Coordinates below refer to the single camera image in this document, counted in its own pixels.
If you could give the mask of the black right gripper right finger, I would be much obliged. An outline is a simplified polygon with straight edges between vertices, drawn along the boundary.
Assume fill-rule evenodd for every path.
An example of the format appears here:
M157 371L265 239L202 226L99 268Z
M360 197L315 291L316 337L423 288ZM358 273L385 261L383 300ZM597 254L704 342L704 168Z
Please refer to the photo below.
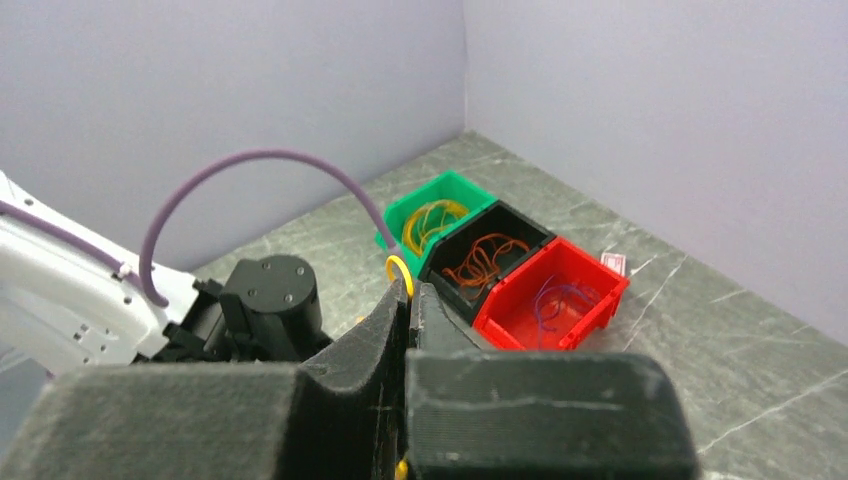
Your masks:
M420 284L405 360L412 479L696 479L674 385L641 354L475 346Z

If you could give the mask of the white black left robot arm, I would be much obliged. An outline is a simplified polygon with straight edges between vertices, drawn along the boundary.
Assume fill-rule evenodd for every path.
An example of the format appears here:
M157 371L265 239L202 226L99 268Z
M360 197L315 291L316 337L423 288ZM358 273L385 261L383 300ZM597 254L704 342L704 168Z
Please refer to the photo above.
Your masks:
M153 264L1 181L1 353L59 375L142 362L302 362L327 347L316 275L302 258L242 260L225 282Z

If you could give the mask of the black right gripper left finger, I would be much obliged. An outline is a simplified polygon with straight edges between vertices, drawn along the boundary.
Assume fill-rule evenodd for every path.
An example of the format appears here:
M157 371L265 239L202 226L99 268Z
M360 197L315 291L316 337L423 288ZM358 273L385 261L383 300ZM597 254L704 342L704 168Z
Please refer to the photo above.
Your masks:
M49 384L5 479L391 479L408 294L311 359L80 368Z

